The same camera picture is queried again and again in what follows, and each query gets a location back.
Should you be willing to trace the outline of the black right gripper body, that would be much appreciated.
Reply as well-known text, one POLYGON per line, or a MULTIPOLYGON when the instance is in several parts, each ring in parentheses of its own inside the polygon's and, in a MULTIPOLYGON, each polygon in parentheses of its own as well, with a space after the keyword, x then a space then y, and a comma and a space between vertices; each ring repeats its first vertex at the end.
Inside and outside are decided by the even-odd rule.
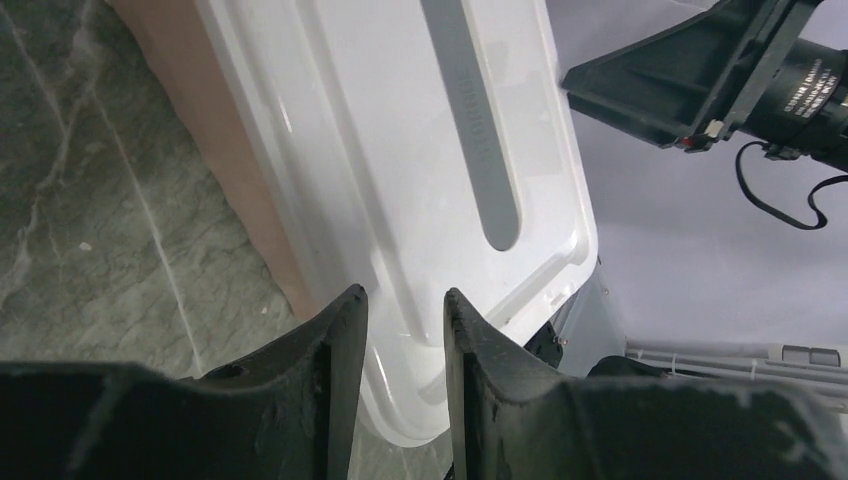
POLYGON ((847 52, 799 39, 743 123, 730 128, 767 144, 767 157, 847 170, 847 52))

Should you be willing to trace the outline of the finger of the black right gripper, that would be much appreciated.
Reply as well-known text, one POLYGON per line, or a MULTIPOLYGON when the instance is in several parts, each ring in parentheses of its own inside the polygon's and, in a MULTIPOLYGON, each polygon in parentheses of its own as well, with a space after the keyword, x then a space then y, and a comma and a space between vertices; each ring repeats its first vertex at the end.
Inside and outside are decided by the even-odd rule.
POLYGON ((731 0, 569 69, 572 109, 660 148, 708 150, 742 127, 816 1, 731 0))

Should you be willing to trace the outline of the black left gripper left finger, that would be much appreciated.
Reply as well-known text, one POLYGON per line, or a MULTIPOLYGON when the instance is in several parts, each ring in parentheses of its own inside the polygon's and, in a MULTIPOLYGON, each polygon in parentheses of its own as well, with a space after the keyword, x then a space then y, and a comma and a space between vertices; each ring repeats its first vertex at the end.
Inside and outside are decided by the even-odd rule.
POLYGON ((5 362, 5 479, 344 479, 368 330, 352 285, 193 379, 135 363, 5 362))

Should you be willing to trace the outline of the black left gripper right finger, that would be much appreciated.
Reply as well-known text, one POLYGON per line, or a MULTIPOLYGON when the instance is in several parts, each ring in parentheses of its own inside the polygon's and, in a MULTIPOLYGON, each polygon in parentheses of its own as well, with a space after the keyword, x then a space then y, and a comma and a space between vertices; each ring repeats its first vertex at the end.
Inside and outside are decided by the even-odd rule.
POLYGON ((837 416, 780 383, 670 379, 632 361, 570 378, 444 298, 452 479, 843 479, 837 416))

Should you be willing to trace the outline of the white plastic lid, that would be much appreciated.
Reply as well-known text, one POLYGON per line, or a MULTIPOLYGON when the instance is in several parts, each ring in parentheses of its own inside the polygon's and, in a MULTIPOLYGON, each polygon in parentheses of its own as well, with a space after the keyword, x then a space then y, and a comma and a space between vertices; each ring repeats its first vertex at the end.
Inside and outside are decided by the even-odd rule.
POLYGON ((597 229, 542 1, 200 1, 317 308, 369 298, 360 416, 449 427, 443 298, 526 343, 590 278, 597 229))

